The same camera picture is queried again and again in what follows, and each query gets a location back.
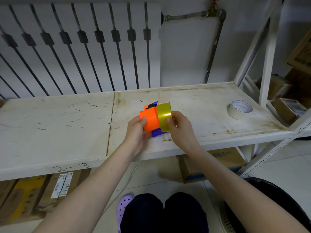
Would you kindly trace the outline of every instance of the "right hand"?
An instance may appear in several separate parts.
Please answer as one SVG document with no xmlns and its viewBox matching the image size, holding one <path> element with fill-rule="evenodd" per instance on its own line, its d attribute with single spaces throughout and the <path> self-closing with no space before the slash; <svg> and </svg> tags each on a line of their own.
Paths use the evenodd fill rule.
<svg viewBox="0 0 311 233">
<path fill-rule="evenodd" d="M 167 118 L 166 123 L 169 126 L 174 143 L 185 153 L 196 146 L 200 146 L 194 135 L 191 122 L 181 112 L 172 111 L 172 119 Z"/>
</svg>

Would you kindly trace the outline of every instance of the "hand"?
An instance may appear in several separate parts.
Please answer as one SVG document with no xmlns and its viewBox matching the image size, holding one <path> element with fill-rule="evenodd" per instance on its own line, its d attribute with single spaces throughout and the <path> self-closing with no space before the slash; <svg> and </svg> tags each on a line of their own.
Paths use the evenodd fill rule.
<svg viewBox="0 0 311 233">
<path fill-rule="evenodd" d="M 200 146 L 194 135 L 191 122 L 182 113 L 172 111 L 172 119 L 167 118 L 166 122 L 174 143 L 185 153 L 188 153 L 196 146 Z"/>
<path fill-rule="evenodd" d="M 137 155 L 144 145 L 147 143 L 151 133 L 147 133 L 143 130 L 143 126 L 146 125 L 147 118 L 136 116 L 127 124 L 127 131 L 123 144 L 126 144 L 131 150 L 132 154 Z"/>
</svg>

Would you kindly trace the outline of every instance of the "tape roll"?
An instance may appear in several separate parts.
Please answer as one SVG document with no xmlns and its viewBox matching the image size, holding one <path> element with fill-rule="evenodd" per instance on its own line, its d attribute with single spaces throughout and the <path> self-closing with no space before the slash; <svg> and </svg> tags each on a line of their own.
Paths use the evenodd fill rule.
<svg viewBox="0 0 311 233">
<path fill-rule="evenodd" d="M 166 119 L 172 118 L 171 103 L 169 101 L 160 102 L 157 104 L 157 109 L 161 132 L 169 132 L 169 126 L 166 123 Z"/>
<path fill-rule="evenodd" d="M 244 120 L 252 111 L 253 108 L 250 104 L 244 101 L 233 101 L 228 109 L 228 114 L 237 120 Z"/>
</svg>

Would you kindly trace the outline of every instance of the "barcode label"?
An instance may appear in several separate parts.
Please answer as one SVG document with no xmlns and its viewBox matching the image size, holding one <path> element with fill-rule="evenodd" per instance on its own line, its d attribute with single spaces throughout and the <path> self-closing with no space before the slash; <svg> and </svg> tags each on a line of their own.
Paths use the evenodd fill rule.
<svg viewBox="0 0 311 233">
<path fill-rule="evenodd" d="M 68 172 L 66 180 L 64 182 L 64 185 L 62 187 L 62 190 L 61 190 L 61 192 L 59 194 L 59 197 L 67 195 L 67 192 L 68 192 L 68 189 L 69 189 L 69 186 L 70 186 L 70 182 L 71 182 L 71 179 L 72 179 L 72 175 L 73 175 L 73 172 Z"/>
<path fill-rule="evenodd" d="M 66 177 L 67 177 L 67 173 L 59 175 L 59 178 L 58 178 L 57 183 L 55 185 L 55 188 L 53 190 L 51 199 L 57 199 L 58 198 L 58 196 L 59 196 L 59 194 L 60 194 L 60 192 L 62 190 L 62 187 L 64 185 Z"/>
</svg>

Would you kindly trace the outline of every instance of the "radiator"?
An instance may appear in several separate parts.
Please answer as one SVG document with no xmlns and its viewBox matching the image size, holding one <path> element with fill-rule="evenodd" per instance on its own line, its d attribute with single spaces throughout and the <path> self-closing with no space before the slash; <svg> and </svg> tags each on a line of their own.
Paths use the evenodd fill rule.
<svg viewBox="0 0 311 233">
<path fill-rule="evenodd" d="M 0 96 L 160 87 L 155 3 L 0 6 Z"/>
</svg>

